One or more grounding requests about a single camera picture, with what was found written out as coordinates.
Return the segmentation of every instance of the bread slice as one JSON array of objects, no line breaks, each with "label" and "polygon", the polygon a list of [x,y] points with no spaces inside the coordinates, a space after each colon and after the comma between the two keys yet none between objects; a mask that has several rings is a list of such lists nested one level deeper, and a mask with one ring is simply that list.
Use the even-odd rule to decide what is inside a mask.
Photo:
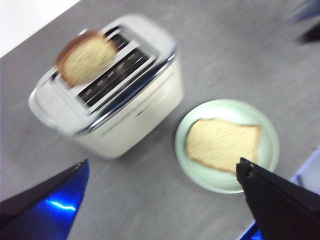
[{"label": "bread slice", "polygon": [[65,46],[55,64],[63,80],[74,87],[98,77],[116,53],[117,49],[103,35],[87,31]]},{"label": "bread slice", "polygon": [[196,121],[186,137],[190,159],[207,167],[236,174],[241,157],[257,162],[261,127],[221,119]]}]

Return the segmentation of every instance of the plate rim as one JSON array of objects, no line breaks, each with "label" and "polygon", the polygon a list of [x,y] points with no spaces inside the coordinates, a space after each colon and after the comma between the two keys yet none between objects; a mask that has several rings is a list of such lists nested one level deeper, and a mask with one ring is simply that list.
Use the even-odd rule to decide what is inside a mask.
[{"label": "plate rim", "polygon": [[176,158],[179,162],[180,167],[182,168],[183,172],[192,180],[194,181],[197,185],[199,185],[200,187],[207,189],[209,191],[215,192],[215,193],[221,193],[221,194],[237,194],[237,193],[242,193],[244,190],[223,190],[221,188],[217,188],[214,186],[211,186],[210,184],[200,180],[196,175],[194,175],[192,172],[190,172],[187,167],[185,166],[185,164],[183,163],[183,156],[180,156],[179,154],[179,149],[180,147],[178,147],[178,136],[180,135],[180,133],[182,132],[182,125],[184,123],[184,121],[186,121],[186,119],[188,118],[188,116],[194,112],[196,109],[199,108],[203,108],[205,105],[208,104],[212,104],[212,103],[232,103],[241,107],[246,107],[247,109],[251,110],[254,115],[257,116],[257,114],[259,116],[257,116],[260,121],[262,121],[263,125],[265,126],[265,129],[267,131],[267,133],[269,134],[270,138],[272,139],[271,141],[271,147],[272,147],[272,160],[271,160],[271,164],[270,167],[267,169],[271,172],[273,172],[278,164],[279,161],[279,155],[280,155],[280,143],[279,143],[279,138],[278,138],[278,134],[277,131],[275,129],[275,127],[273,126],[273,124],[271,123],[271,121],[267,118],[266,115],[264,115],[260,110],[258,110],[257,108],[255,108],[254,106],[243,102],[243,101],[239,101],[239,100],[234,100],[234,99],[215,99],[215,100],[210,100],[210,101],[206,101],[204,103],[199,104],[198,106],[194,107],[193,109],[191,109],[180,121],[176,132],[175,132],[175,137],[174,137],[174,150],[175,150],[175,155]]}]

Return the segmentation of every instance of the white wall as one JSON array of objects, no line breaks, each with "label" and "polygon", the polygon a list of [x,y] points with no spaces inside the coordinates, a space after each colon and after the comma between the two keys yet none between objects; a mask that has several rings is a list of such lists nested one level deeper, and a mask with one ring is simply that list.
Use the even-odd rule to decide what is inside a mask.
[{"label": "white wall", "polygon": [[1,0],[1,57],[79,0]]}]

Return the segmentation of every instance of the toaster slot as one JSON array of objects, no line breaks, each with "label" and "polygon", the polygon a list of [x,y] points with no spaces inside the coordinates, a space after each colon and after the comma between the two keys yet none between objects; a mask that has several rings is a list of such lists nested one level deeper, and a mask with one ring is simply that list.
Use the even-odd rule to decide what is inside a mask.
[{"label": "toaster slot", "polygon": [[125,40],[121,35],[116,34],[113,37],[110,38],[110,41],[112,44],[116,47],[118,51],[123,49],[125,46],[127,46],[129,43],[127,40]]},{"label": "toaster slot", "polygon": [[[117,38],[117,46],[121,48],[121,38]],[[134,71],[141,67],[148,57],[137,48],[132,50],[113,67],[98,77],[94,82],[82,90],[77,96],[86,106],[92,107],[106,96],[112,89],[127,79]]]}]

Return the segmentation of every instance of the black object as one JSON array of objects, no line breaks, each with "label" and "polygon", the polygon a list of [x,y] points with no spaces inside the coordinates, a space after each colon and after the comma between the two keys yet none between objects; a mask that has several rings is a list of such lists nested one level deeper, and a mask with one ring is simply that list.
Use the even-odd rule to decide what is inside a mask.
[{"label": "black object", "polygon": [[[320,15],[320,0],[307,0],[301,4],[291,15],[294,23],[305,21]],[[298,43],[307,44],[320,41],[320,23],[309,29],[297,38]]]},{"label": "black object", "polygon": [[319,239],[319,195],[245,158],[236,172],[264,240]]},{"label": "black object", "polygon": [[320,42],[320,22],[306,31],[297,40],[301,44]]},{"label": "black object", "polygon": [[65,240],[83,200],[88,161],[0,202],[1,240]]}]

